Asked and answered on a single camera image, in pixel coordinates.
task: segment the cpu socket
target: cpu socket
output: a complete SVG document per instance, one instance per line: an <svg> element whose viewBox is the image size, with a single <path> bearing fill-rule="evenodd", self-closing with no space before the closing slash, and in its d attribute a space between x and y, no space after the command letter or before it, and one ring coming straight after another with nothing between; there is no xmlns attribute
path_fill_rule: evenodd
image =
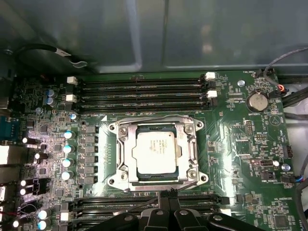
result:
<svg viewBox="0 0 308 231"><path fill-rule="evenodd" d="M116 173L108 185L133 191L191 189L208 181L199 171L196 132L188 115L125 118L109 125L116 135Z"/></svg>

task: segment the cable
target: cable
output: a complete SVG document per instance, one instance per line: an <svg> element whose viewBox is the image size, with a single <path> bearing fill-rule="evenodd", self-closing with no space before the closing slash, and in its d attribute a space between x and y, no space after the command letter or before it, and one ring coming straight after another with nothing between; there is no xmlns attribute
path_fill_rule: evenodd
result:
<svg viewBox="0 0 308 231"><path fill-rule="evenodd" d="M23 208L25 208L25 207L27 207L27 206L29 206L29 205L35 208L35 211L34 211L34 212L31 212L31 213L25 213L25 212L23 212L23 211L20 211L20 212L23 213L23 214L30 215L30 214L35 214L35 213L38 211L38 209L37 209L33 204L27 204L27 205L21 207L20 210L23 209Z"/></svg>
<svg viewBox="0 0 308 231"><path fill-rule="evenodd" d="M53 52L59 56L62 56L66 59L69 60L69 62L73 65L73 67L75 68L84 68L88 66L88 63L86 61L80 60L77 56L75 55L71 55L70 53L67 53L57 47L53 47L50 45L45 45L45 44L28 44L28 45L24 45L20 48L18 48L17 50L14 51L13 53L13 57L14 60L16 61L16 63L20 63L24 66L27 66L30 69L33 69L33 67L31 67L28 64L25 64L21 59L20 56L25 53L26 51L32 51L32 50L44 50L44 51L50 51Z"/></svg>
<svg viewBox="0 0 308 231"><path fill-rule="evenodd" d="M301 176L300 178L296 179L295 182L300 183L304 179L304 176Z"/></svg>
<svg viewBox="0 0 308 231"><path fill-rule="evenodd" d="M295 120L308 120L308 115L306 114L294 114L294 113L288 113L288 112L285 112L284 113L284 116L287 118L287 119L295 119Z"/></svg>
<svg viewBox="0 0 308 231"><path fill-rule="evenodd" d="M299 218L302 221L304 226L304 230L308 231L308 222L306 220L304 211L303 211L303 204L302 204L302 191L304 188L308 187L308 178L305 179L302 183L300 183L295 189L294 201L295 206L299 215Z"/></svg>
<svg viewBox="0 0 308 231"><path fill-rule="evenodd" d="M277 63L278 61L280 61L281 59L284 59L292 54L295 54L295 53L299 53L299 52L302 52L302 51L306 51L308 50L308 47L303 47L303 48L300 48L300 49L296 49L296 50L293 50L293 51L290 51L286 54L283 54L281 56L279 56L277 59L274 59L269 65L267 65L267 67L264 69L263 71L263 77L269 82L271 83L272 85L274 86L278 86L279 83L277 83L276 81L272 80L270 77L267 76L267 72L269 71L269 69L271 68L271 66L273 66L275 63Z"/></svg>

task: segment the solid capacitor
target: solid capacitor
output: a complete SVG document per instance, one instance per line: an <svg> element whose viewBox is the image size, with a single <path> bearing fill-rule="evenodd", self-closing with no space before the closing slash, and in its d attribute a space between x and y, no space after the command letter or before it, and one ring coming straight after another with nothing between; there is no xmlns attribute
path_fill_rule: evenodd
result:
<svg viewBox="0 0 308 231"><path fill-rule="evenodd" d="M47 217L51 216L51 209L50 208L46 208L44 210L41 210L38 214L38 218L41 220L46 219Z"/></svg>
<svg viewBox="0 0 308 231"><path fill-rule="evenodd" d="M49 219L41 220L38 223L38 230L45 230L50 225L51 225L51 221Z"/></svg>
<svg viewBox="0 0 308 231"><path fill-rule="evenodd" d="M28 186L28 185L32 185L33 184L33 179L26 179L26 180L22 180L20 182L20 185L25 187L25 186Z"/></svg>
<svg viewBox="0 0 308 231"><path fill-rule="evenodd" d="M47 98L46 104L48 104L50 107L55 107L57 105L57 101L54 100L52 97Z"/></svg>
<svg viewBox="0 0 308 231"><path fill-rule="evenodd" d="M36 153L34 158L37 160L45 160L48 158L48 155L46 153Z"/></svg>
<svg viewBox="0 0 308 231"><path fill-rule="evenodd" d="M76 134L73 131L66 131L64 137L68 140L75 138Z"/></svg>
<svg viewBox="0 0 308 231"><path fill-rule="evenodd" d="M26 194L33 193L33 188L32 187L24 188L24 189L21 189L19 192L23 196L23 195L26 195Z"/></svg>
<svg viewBox="0 0 308 231"><path fill-rule="evenodd" d="M62 180L72 179L74 177L74 172L72 172L72 171L65 171L65 172L62 173L61 177L62 177Z"/></svg>
<svg viewBox="0 0 308 231"><path fill-rule="evenodd" d="M62 161L62 165L63 165L63 167L71 167L71 166L73 166L74 165L74 160L73 159L64 159L63 161Z"/></svg>
<svg viewBox="0 0 308 231"><path fill-rule="evenodd" d="M65 154L73 153L75 151L75 147L71 145L66 145L63 147L63 152Z"/></svg>
<svg viewBox="0 0 308 231"><path fill-rule="evenodd" d="M47 96L48 96L48 97L52 97L52 98L56 98L58 95L57 95L56 92L54 92L54 90L49 89L49 90L47 91Z"/></svg>

